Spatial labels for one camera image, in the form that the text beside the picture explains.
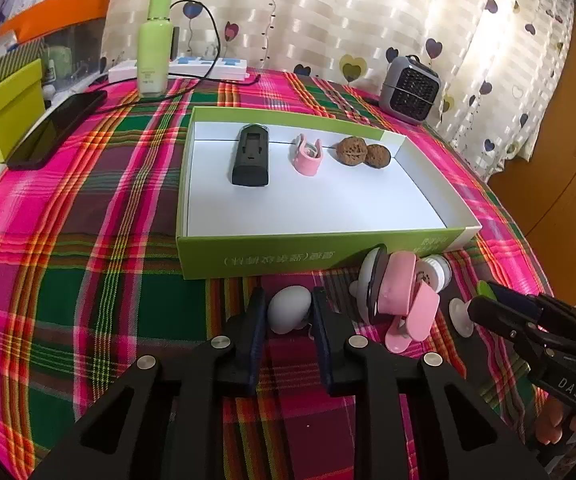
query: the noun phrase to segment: pink plastic object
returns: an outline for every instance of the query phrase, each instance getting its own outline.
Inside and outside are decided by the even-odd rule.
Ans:
[[[410,313],[405,318],[403,326],[400,326],[401,317],[397,316],[386,332],[384,340],[386,348],[399,354],[408,348],[412,341],[426,339],[430,335],[438,308],[439,294],[426,282],[419,282]]]
[[[390,255],[377,298],[380,314],[407,316],[415,286],[416,263],[415,253],[399,251]]]
[[[305,176],[315,176],[321,165],[324,152],[321,149],[321,139],[317,139],[313,146],[306,142],[304,134],[300,134],[297,145],[297,155],[294,158],[294,167],[300,174]]]

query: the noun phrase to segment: small heater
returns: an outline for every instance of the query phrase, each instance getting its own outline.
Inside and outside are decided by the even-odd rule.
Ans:
[[[441,80],[417,56],[396,57],[381,88],[379,108],[406,123],[420,124],[430,113]]]

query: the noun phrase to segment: smartphone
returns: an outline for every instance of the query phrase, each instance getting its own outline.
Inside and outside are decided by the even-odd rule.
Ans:
[[[105,101],[108,92],[75,94],[63,101],[25,138],[7,160],[11,170],[39,170],[85,119]]]

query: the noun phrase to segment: hand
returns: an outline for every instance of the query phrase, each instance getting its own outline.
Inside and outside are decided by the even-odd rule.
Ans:
[[[556,444],[561,440],[563,429],[561,422],[564,419],[564,405],[555,397],[548,397],[542,412],[535,422],[535,434],[542,444]],[[570,423],[570,429],[576,433],[576,415]]]

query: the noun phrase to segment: black cable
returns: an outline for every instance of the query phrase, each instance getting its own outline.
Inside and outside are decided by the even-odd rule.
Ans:
[[[127,108],[130,106],[140,106],[140,105],[150,105],[153,103],[160,103],[163,101],[168,101],[170,99],[174,99],[176,97],[180,97],[182,95],[187,94],[188,92],[191,92],[192,90],[194,90],[195,88],[197,88],[197,86],[199,86],[203,81],[207,80],[207,81],[214,81],[214,82],[226,82],[231,84],[230,81],[223,81],[221,79],[211,79],[208,76],[210,75],[210,72],[212,72],[212,69],[215,67],[215,65],[217,64],[217,61],[219,60],[219,57],[221,56],[221,37],[219,36],[219,30],[217,29],[217,23],[214,20],[214,16],[212,16],[212,13],[210,12],[210,9],[208,7],[206,7],[202,2],[198,2],[197,0],[177,0],[176,2],[174,2],[172,5],[170,5],[170,8],[172,9],[175,5],[177,4],[181,4],[181,3],[191,3],[191,4],[197,4],[200,5],[203,9],[206,10],[206,12],[208,13],[208,16],[210,17],[210,21],[212,21],[212,27],[214,29],[214,33],[217,36],[217,55],[214,58],[214,60],[212,61],[212,64],[210,64],[210,67],[208,69],[208,71],[206,72],[205,76],[197,76],[197,75],[191,75],[191,74],[173,74],[175,76],[181,76],[181,77],[188,77],[188,78],[193,78],[193,79],[197,79],[198,81],[191,86],[190,88],[184,88],[183,90],[181,90],[180,92],[176,92],[174,94],[168,95],[168,96],[162,96],[162,97],[156,97],[153,99],[147,99],[147,100],[140,100],[140,101],[136,101],[136,102],[129,102],[129,103],[124,103],[121,105],[117,105],[117,106],[113,106],[111,108],[102,108],[100,110],[97,110],[95,112],[93,112],[91,115],[98,115],[98,114],[105,114],[105,113],[109,113],[109,112],[113,112],[115,110],[120,110],[121,108]],[[258,82],[258,80],[260,79],[260,75],[257,74],[257,76],[255,77],[255,80],[252,81],[251,83],[240,83],[240,82],[236,82],[232,84],[238,84],[239,86],[251,86],[254,85],[255,83]],[[110,86],[111,84],[116,84],[119,83],[120,81],[115,81],[113,83],[106,83],[105,85],[97,88],[97,90],[101,89],[101,88],[105,88],[106,86]]]

